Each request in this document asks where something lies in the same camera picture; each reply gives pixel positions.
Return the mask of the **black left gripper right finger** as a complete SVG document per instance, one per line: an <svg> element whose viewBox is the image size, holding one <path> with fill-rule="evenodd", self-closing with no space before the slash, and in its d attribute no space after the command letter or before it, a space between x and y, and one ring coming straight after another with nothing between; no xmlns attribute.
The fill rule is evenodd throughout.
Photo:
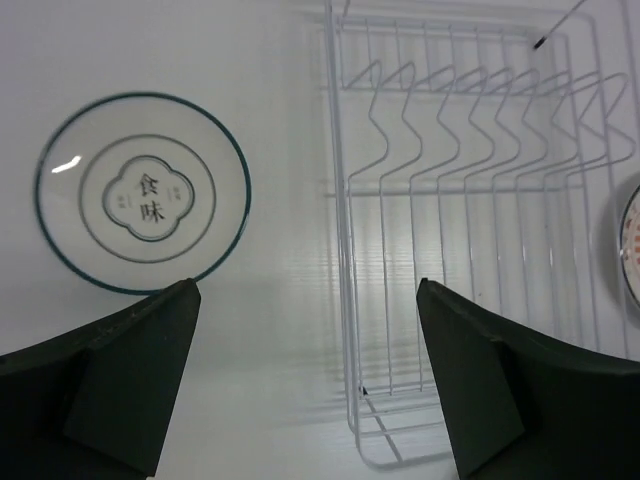
<svg viewBox="0 0 640 480"><path fill-rule="evenodd" d="M635 479L639 365L423 279L422 332L463 479Z"/></svg>

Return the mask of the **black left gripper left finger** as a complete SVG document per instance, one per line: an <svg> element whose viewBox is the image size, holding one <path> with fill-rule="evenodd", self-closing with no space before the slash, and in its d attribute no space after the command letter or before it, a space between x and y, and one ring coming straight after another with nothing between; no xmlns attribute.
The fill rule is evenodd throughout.
<svg viewBox="0 0 640 480"><path fill-rule="evenodd" d="M2 478L155 476L200 305L184 279L3 355Z"/></svg>

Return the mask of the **white plate orange sunburst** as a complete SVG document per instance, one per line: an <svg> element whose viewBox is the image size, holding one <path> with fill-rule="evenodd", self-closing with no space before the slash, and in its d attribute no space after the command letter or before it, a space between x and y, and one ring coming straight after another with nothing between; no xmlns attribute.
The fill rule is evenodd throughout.
<svg viewBox="0 0 640 480"><path fill-rule="evenodd" d="M639 314L639 177L623 182L612 194L601 221L601 267L612 298L619 294Z"/></svg>

